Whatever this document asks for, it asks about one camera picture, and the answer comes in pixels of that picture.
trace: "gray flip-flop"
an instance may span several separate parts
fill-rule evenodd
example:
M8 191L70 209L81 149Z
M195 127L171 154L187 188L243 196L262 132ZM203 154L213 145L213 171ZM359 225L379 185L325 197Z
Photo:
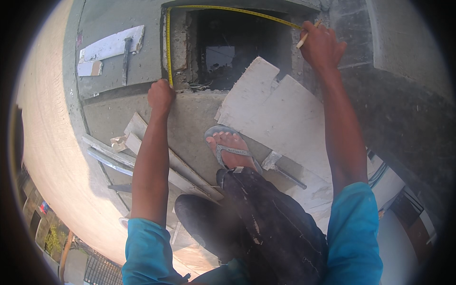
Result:
M207 146L209 146L209 143L206 141L206 138L207 137L210 137L210 136L213 136L214 133L220 133L220 132L229 132L231 134L238 134L238 136L241 136L240 133L238 133L237 131L229 128L229 127L226 127L224 125L217 125L217 126L213 126L211 128L209 128L205 133L204 133L204 141L206 142ZM261 175L263 173L263 169L261 169L261 166L260 164L258 163L258 161L252 156L252 154L250 153L250 151L248 150L238 150L238 149L234 149L234 148L231 148L231 147L227 147L227 146L224 146L224 145L219 145L217 144L217 147L215 149L215 157L217 158L217 161L219 162L219 164L223 167L225 167L226 169L228 169L228 167L225 165L225 163L223 162L222 160L222 150L225 150L227 152L231 152L231 153L234 153L234 154L237 154L237 155L244 155L244 156L251 156L252 159L254 160L254 163L255 163L255 167L258 171L258 173Z

